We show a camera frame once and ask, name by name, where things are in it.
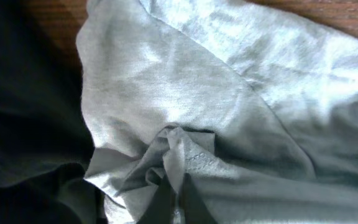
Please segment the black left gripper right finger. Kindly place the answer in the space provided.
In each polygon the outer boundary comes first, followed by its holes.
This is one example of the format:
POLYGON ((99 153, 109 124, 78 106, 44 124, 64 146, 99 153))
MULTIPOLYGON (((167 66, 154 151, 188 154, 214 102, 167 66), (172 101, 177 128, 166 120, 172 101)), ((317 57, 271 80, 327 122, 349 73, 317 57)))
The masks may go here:
POLYGON ((184 211, 185 224, 217 224, 188 173, 184 175, 179 205, 184 211))

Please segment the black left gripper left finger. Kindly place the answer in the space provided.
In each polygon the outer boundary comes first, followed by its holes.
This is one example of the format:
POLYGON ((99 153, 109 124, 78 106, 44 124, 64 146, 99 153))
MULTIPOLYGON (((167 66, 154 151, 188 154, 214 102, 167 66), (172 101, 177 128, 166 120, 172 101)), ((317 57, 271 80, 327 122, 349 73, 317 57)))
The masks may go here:
POLYGON ((175 200, 176 193, 165 176, 137 224, 171 224, 175 200))

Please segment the light blue t-shirt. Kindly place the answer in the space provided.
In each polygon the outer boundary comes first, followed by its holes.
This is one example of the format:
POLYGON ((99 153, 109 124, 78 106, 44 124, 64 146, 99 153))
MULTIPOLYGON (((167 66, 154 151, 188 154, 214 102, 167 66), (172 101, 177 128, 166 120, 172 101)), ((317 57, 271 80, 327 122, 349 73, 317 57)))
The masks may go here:
POLYGON ((190 175, 216 223, 358 223, 358 39, 245 1, 88 1, 86 181, 135 223, 190 175))

